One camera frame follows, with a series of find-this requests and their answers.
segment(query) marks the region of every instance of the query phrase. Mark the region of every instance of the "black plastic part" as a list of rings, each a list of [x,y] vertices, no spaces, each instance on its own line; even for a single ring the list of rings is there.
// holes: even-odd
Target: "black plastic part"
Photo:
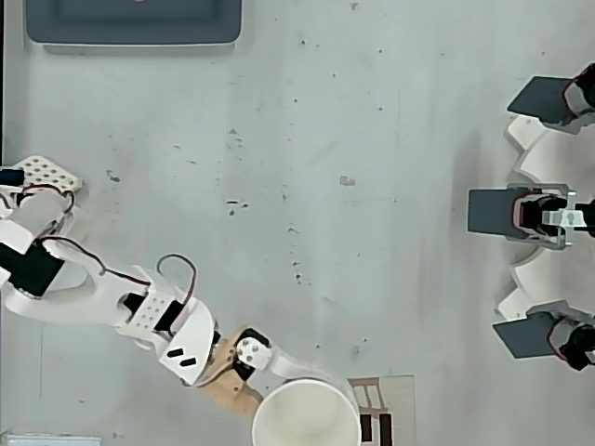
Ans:
[[[0,243],[0,267],[10,272],[8,280],[17,289],[42,296],[64,261],[51,256],[39,243],[32,244],[25,255]]]
[[[183,308],[184,305],[179,303],[177,300],[169,304],[169,307],[167,307],[164,315],[159,320],[159,322],[157,322],[157,325],[155,325],[155,330],[157,332],[169,332],[171,330],[171,324],[174,323]]]
[[[575,81],[576,86],[583,90],[588,105],[595,107],[595,63],[591,63]]]
[[[536,76],[512,100],[508,112],[538,118],[546,124],[569,124],[575,115],[569,110],[564,91],[573,79]]]
[[[548,342],[554,323],[551,314],[541,312],[527,319],[497,323],[493,328],[515,359],[538,358],[556,354]]]
[[[180,367],[190,367],[191,365],[196,365],[196,358],[188,358],[179,363]]]
[[[136,313],[137,310],[140,308],[140,304],[142,304],[144,300],[144,295],[135,295],[134,293],[130,293],[126,296],[122,304],[130,311],[132,311],[132,313]]]
[[[558,235],[558,228],[543,224],[544,211],[557,211],[566,207],[568,202],[561,197],[551,195],[522,204],[521,226],[535,230],[541,234],[554,237]]]
[[[41,44],[229,44],[240,35],[242,0],[25,0],[25,20]]]
[[[0,184],[3,186],[22,186],[25,183],[25,171],[21,169],[0,170]]]
[[[472,189],[469,191],[467,230],[524,240],[527,233],[513,224],[515,202],[531,189]]]
[[[178,356],[182,356],[183,354],[184,354],[184,350],[182,350],[181,348],[176,348],[174,350],[168,351],[167,357],[168,358],[177,358]]]
[[[246,328],[244,332],[240,334],[240,337],[238,338],[238,344],[242,342],[242,339],[246,339],[247,337],[254,337],[257,341],[262,343],[263,346],[267,348],[271,347],[271,341],[253,328]],[[249,365],[239,362],[238,360],[233,362],[233,370],[235,370],[235,372],[238,373],[238,375],[244,381],[247,381],[254,373],[254,367],[250,367]]]
[[[593,350],[595,350],[595,328],[589,326],[575,329],[570,334],[568,342],[560,347],[566,362],[575,370],[583,370],[591,365],[587,352]]]

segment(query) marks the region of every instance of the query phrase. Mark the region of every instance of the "robotic arm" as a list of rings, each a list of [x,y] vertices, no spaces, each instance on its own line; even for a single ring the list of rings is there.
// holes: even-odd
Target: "robotic arm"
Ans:
[[[106,265],[80,243],[86,217],[72,192],[43,184],[12,189],[0,191],[0,290],[10,311],[39,321],[109,325],[154,351],[184,386],[199,387],[249,417],[262,401],[247,384],[255,370],[333,380],[253,328],[224,337],[209,308],[192,295],[194,281],[184,293],[159,265],[157,271]],[[63,281],[70,286],[60,286]]]

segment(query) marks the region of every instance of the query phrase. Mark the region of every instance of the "red wire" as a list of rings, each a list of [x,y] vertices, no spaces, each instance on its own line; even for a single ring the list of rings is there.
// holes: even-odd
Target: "red wire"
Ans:
[[[7,209],[11,209],[10,203],[8,202],[8,198],[5,197],[3,193],[0,193],[0,200],[2,200],[2,202],[4,203],[4,206],[6,206]]]
[[[76,249],[78,249],[81,253],[83,253],[86,256],[91,257],[93,260],[95,260],[102,269],[102,272],[109,272],[110,274],[113,274],[114,276],[120,277],[122,279],[126,279],[128,281],[131,281],[133,283],[138,283],[139,285],[143,285],[143,286],[151,286],[151,282],[148,281],[143,281],[142,279],[138,279],[134,276],[130,276],[128,274],[124,274],[123,272],[119,272],[119,271],[115,271],[113,269],[109,269],[105,266],[105,263],[103,263],[103,260],[101,260],[101,258],[99,258],[98,255],[91,253],[90,251],[86,250],[80,243],[75,242],[72,239],[69,239],[67,237],[60,237],[58,235],[48,235],[46,237],[42,237],[40,239],[38,239],[39,242],[41,244],[44,243],[44,241],[46,240],[55,240],[58,242],[65,242],[68,243],[72,246],[74,246]]]

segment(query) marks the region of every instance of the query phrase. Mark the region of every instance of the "black cable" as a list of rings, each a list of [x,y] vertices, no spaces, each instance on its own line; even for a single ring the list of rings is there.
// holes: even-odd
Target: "black cable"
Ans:
[[[163,265],[164,261],[166,261],[168,258],[177,258],[178,260],[183,261],[192,270],[192,278],[190,280],[190,285],[188,286],[188,292],[186,294],[186,298],[184,299],[184,302],[182,303],[182,305],[185,307],[186,304],[188,303],[188,301],[190,300],[190,298],[192,297],[192,293],[194,293],[194,287],[196,286],[196,278],[198,276],[198,270],[196,269],[196,266],[192,263],[192,261],[189,258],[187,258],[186,256],[183,256],[182,254],[172,253],[172,254],[166,254],[165,256],[163,256],[163,257],[159,258],[159,260],[157,260],[157,265],[155,266],[155,269],[162,276],[164,276],[164,273],[161,271],[161,266]]]
[[[103,263],[103,260],[101,260],[101,258],[99,258],[98,255],[91,253],[90,251],[88,251],[87,249],[85,249],[80,243],[75,242],[72,239],[69,239],[67,237],[60,237],[58,235],[47,235],[46,237],[41,237],[40,239],[37,239],[37,240],[41,244],[44,244],[44,242],[46,240],[54,240],[54,241],[64,242],[64,243],[70,244],[71,246],[74,246],[77,250],[79,250],[84,255],[89,256],[93,260],[95,260],[99,264],[99,266],[101,267],[101,272],[102,273],[110,273],[110,274],[113,274],[114,276],[120,277],[122,279],[126,279],[128,281],[133,282],[133,283],[138,283],[139,285],[151,286],[151,282],[143,281],[142,279],[136,278],[134,276],[130,276],[128,274],[124,274],[123,272],[119,272],[119,271],[116,271],[116,270],[107,268],[107,266],[105,265],[105,263]]]

